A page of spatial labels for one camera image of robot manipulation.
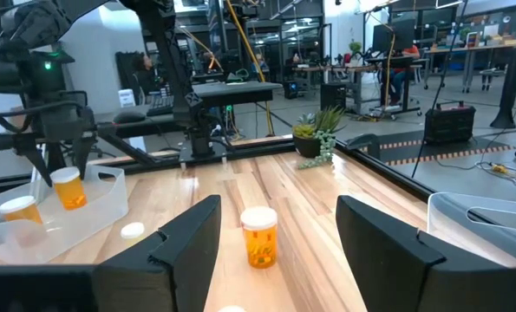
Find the clear plastic bin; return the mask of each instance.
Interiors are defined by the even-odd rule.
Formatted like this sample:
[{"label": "clear plastic bin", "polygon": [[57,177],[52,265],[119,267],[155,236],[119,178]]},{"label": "clear plastic bin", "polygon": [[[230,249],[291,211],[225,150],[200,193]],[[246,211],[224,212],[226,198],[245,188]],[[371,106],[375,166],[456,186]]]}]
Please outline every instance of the clear plastic bin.
[{"label": "clear plastic bin", "polygon": [[429,197],[428,233],[516,268],[516,202],[440,192]]},{"label": "clear plastic bin", "polygon": [[0,194],[0,204],[25,195],[36,197],[43,224],[5,222],[0,214],[0,259],[6,263],[46,263],[128,213],[122,169],[87,166],[82,181],[88,204],[66,211],[42,180]]}]

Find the white bottle cap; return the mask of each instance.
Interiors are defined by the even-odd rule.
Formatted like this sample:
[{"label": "white bottle cap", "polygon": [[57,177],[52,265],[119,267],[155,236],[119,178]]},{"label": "white bottle cap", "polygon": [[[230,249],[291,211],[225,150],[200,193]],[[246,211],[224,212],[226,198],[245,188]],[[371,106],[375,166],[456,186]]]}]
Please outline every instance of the white bottle cap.
[{"label": "white bottle cap", "polygon": [[57,184],[68,183],[76,177],[80,176],[81,172],[77,167],[64,167],[59,170],[55,170],[49,176],[51,177],[51,181]]},{"label": "white bottle cap", "polygon": [[240,215],[240,222],[250,231],[269,229],[277,224],[277,212],[268,207],[248,208]]},{"label": "white bottle cap", "polygon": [[144,234],[144,224],[142,222],[133,222],[121,229],[121,237],[124,239],[137,238],[142,234]]},{"label": "white bottle cap", "polygon": [[22,196],[20,198],[15,198],[9,200],[0,205],[0,212],[2,214],[12,213],[15,211],[20,211],[32,204],[36,203],[36,199],[34,196]]},{"label": "white bottle cap", "polygon": [[239,306],[227,306],[222,308],[218,312],[246,312],[246,310],[240,308]]}]

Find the concrete floor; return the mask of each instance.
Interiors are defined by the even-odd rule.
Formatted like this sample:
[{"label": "concrete floor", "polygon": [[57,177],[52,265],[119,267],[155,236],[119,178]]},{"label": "concrete floor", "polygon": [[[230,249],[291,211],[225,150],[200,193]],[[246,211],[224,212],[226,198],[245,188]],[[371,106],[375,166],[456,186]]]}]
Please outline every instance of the concrete floor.
[{"label": "concrete floor", "polygon": [[[482,92],[480,90],[480,77],[474,77],[471,93],[463,94],[461,92],[461,76],[450,76],[446,79],[446,87],[441,90],[439,101],[465,101],[466,104],[474,106],[477,110],[474,123],[474,135],[484,136],[486,139],[492,140],[495,134],[502,132],[500,129],[491,128],[489,124],[499,110],[503,81],[504,77],[495,78],[491,90],[489,92]],[[425,90],[422,84],[410,87],[410,95],[419,100],[423,113],[427,112],[433,105],[438,84],[439,78],[432,77],[429,81],[428,90]],[[364,97],[377,97],[377,86],[375,84],[365,85],[363,94]],[[254,104],[244,104],[237,105],[234,109],[238,128],[247,139],[265,137],[267,134],[267,126],[265,111],[262,108],[256,107]],[[301,114],[313,113],[318,109],[319,94],[311,98],[286,100],[282,92],[277,91],[274,96],[274,101],[271,102],[271,111],[280,119],[290,124],[295,124]],[[397,120],[381,120],[378,122],[355,121],[351,120],[350,117],[344,117],[343,124],[346,127],[337,134],[337,137],[346,140],[362,133],[383,135],[418,131],[423,130],[423,122],[424,117],[417,116],[415,112],[400,114]],[[291,133],[290,127],[274,117],[273,126],[277,135]],[[182,133],[167,133],[165,138],[157,135],[145,137],[147,150],[149,152],[158,151],[167,146],[167,144],[176,146],[182,140],[184,140]],[[505,131],[505,133],[498,137],[497,141],[516,146],[516,129]],[[108,146],[105,142],[98,143],[98,147],[106,152],[121,156],[119,151],[112,146]],[[0,165],[0,177],[30,172],[31,166],[26,159],[19,158],[18,162],[15,162],[15,159],[16,157],[9,151],[0,152],[0,164],[6,164]],[[479,160],[480,156],[475,155],[458,159],[447,159],[444,160],[444,164],[469,167]],[[489,153],[485,156],[484,160],[516,167],[516,158],[511,151]],[[394,168],[407,175],[411,175],[414,165],[395,166]],[[493,198],[516,201],[516,186],[511,181],[496,178],[478,168],[465,171],[442,167],[436,162],[420,163],[415,179],[418,179],[423,184],[439,192],[458,192],[479,196],[487,196],[490,194]]]}]

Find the black plant pot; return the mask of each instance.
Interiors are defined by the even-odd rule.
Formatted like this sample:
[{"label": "black plant pot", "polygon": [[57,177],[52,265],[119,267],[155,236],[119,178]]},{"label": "black plant pot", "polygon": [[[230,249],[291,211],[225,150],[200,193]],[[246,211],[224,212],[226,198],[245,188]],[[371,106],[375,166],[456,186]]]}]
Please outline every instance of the black plant pot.
[{"label": "black plant pot", "polygon": [[294,138],[294,146],[300,155],[306,158],[319,156],[321,150],[321,141],[319,139],[299,138],[294,134],[292,137]]}]

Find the black box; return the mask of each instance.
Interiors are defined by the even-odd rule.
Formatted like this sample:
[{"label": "black box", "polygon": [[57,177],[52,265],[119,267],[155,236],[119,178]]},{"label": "black box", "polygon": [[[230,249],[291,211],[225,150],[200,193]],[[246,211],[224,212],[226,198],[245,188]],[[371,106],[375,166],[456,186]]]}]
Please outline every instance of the black box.
[{"label": "black box", "polygon": [[324,83],[321,85],[321,110],[329,107],[340,107],[346,110],[346,84]]},{"label": "black box", "polygon": [[295,81],[283,82],[284,98],[296,99],[298,97],[298,85]]},{"label": "black box", "polygon": [[474,136],[474,107],[465,107],[459,102],[457,107],[429,109],[425,114],[425,142],[441,144],[462,142]]}]

